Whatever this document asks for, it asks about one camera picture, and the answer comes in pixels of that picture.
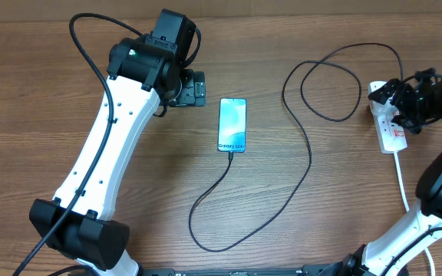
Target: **wooden table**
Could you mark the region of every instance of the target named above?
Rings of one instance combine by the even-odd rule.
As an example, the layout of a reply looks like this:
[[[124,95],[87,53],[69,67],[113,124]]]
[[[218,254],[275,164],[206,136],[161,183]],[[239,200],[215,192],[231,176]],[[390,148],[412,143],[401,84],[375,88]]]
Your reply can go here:
[[[358,42],[393,46],[405,75],[442,72],[442,14],[199,18],[203,43],[192,67],[206,73],[203,108],[172,109],[144,130],[122,181],[115,220],[130,226],[127,250],[145,268],[298,267],[341,260],[383,235],[403,214],[392,156],[380,153],[365,96],[355,115],[332,123],[301,101],[305,69],[288,84],[290,107],[308,132],[313,165],[286,210],[259,234],[227,252],[199,249],[187,217],[194,200],[227,165],[216,150],[219,99],[248,100],[247,151],[197,209],[193,230],[222,248],[279,210],[308,165],[302,134],[281,102],[295,65]],[[154,20],[127,21],[141,31]],[[80,21],[78,37],[102,72],[111,46],[132,36],[111,23]],[[332,58],[363,83],[398,77],[385,48],[352,48]],[[73,166],[97,114],[102,87],[75,48],[67,22],[0,24],[0,275],[11,274],[40,238],[28,220],[34,199],[51,199]],[[348,74],[321,67],[307,80],[308,101],[330,117],[347,115],[358,88]],[[442,150],[442,123],[408,135],[400,154],[407,197]],[[431,246],[442,275],[442,241]],[[44,247],[25,275],[74,262]],[[421,255],[412,275],[427,275]]]

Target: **wall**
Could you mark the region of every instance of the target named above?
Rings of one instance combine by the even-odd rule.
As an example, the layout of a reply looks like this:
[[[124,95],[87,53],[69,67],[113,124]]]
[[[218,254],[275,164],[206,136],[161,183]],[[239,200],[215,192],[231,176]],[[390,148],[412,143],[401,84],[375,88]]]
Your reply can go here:
[[[78,12],[155,18],[162,8],[195,17],[442,12],[442,0],[0,0],[0,21],[68,20]]]

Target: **white power cord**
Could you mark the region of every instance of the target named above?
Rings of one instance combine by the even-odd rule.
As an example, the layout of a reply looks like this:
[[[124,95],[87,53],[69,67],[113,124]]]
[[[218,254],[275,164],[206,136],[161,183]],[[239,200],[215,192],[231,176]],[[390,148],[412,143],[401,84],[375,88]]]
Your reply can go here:
[[[404,189],[404,181],[402,180],[402,171],[400,169],[400,162],[398,161],[398,152],[393,152],[393,157],[395,159],[395,167],[397,168],[397,177],[398,177],[398,185],[400,186],[400,194],[402,194],[402,200],[404,201],[405,211],[408,212],[408,202],[407,196],[405,195]],[[430,265],[430,276],[436,276],[436,268],[434,267],[433,256],[431,256],[429,249],[424,249],[424,253],[426,253],[427,260]]]

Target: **phone wallpaper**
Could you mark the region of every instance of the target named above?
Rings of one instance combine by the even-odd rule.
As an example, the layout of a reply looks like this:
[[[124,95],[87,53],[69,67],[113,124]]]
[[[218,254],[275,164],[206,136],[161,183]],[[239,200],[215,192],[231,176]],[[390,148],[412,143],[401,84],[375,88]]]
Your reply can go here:
[[[220,151],[245,151],[246,100],[221,99],[219,112]]]

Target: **phone screen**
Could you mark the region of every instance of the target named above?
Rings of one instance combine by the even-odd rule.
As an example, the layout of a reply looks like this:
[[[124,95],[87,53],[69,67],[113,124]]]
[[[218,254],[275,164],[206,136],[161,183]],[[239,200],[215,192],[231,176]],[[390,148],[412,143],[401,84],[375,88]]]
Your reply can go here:
[[[245,152],[246,100],[221,99],[219,104],[218,150]]]

